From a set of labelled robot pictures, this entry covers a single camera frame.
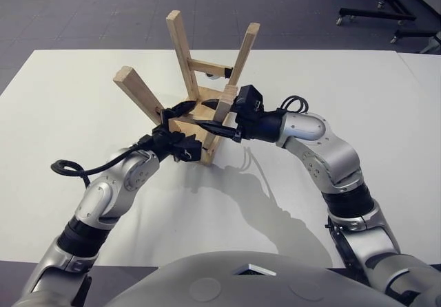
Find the silver robot arm segment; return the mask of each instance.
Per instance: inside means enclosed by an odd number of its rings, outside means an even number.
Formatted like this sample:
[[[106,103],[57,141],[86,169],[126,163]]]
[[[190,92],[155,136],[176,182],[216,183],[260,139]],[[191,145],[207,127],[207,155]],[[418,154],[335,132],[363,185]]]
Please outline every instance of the silver robot arm segment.
[[[33,306],[39,299],[48,304],[55,301],[54,306],[63,306],[63,301],[74,306],[107,235],[158,168],[154,152],[139,150],[91,182],[74,217],[49,246],[23,289],[23,299],[15,306]]]
[[[331,236],[349,268],[407,306],[440,306],[441,274],[404,255],[370,196],[355,150],[316,114],[286,113],[279,147],[302,161],[328,204]]]

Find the metal stand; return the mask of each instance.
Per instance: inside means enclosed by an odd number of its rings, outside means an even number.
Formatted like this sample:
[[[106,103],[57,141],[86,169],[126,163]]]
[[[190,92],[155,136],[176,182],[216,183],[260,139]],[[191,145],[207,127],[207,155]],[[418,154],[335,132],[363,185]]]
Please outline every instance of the metal stand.
[[[418,53],[427,54],[441,48],[441,32],[435,30],[396,30],[391,43],[396,43],[404,37],[429,37],[429,44]]]
[[[403,3],[401,3],[400,0],[380,0],[378,2],[377,9],[383,9],[386,3],[389,4],[393,12],[341,8],[338,12],[339,17],[337,19],[337,25],[340,25],[342,23],[342,20],[345,16],[349,16],[350,21],[353,21],[355,17],[372,17],[398,20],[398,25],[403,25],[404,21],[406,20],[416,20],[416,17],[404,6]]]

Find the gray floor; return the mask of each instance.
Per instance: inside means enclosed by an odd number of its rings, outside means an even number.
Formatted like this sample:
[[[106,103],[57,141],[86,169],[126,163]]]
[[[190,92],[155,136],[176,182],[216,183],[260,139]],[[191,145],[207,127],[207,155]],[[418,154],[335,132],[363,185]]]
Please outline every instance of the gray floor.
[[[440,22],[415,0],[418,19]],[[389,44],[395,21],[359,18],[336,26],[339,7],[375,9],[377,0],[0,0],[0,93],[35,49],[167,49],[165,17],[183,12],[194,49],[236,49],[252,21],[256,49],[355,49],[414,52],[424,39]]]

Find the black metal frame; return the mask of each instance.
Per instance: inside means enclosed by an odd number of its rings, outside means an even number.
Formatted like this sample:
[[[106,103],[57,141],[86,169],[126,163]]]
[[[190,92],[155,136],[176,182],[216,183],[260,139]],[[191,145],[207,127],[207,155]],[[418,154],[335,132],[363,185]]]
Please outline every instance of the black metal frame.
[[[345,16],[350,16],[352,19],[354,17],[372,17],[380,19],[391,19],[398,20],[401,23],[405,20],[414,21],[416,16],[414,16],[400,0],[380,0],[378,2],[378,9],[383,8],[385,4],[389,4],[394,12],[383,12],[383,11],[373,11],[373,10],[359,10],[351,8],[341,8],[339,13],[339,19],[337,24],[340,25],[342,18]]]

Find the black connector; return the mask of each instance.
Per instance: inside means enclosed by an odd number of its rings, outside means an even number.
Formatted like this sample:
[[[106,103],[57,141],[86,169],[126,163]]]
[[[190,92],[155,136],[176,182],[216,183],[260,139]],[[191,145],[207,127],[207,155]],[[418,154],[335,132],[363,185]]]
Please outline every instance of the black connector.
[[[329,212],[339,218],[357,218],[373,209],[373,199],[365,183],[352,191],[322,195]]]
[[[93,257],[104,244],[109,232],[110,230],[88,226],[73,217],[58,237],[57,245],[77,257]]]

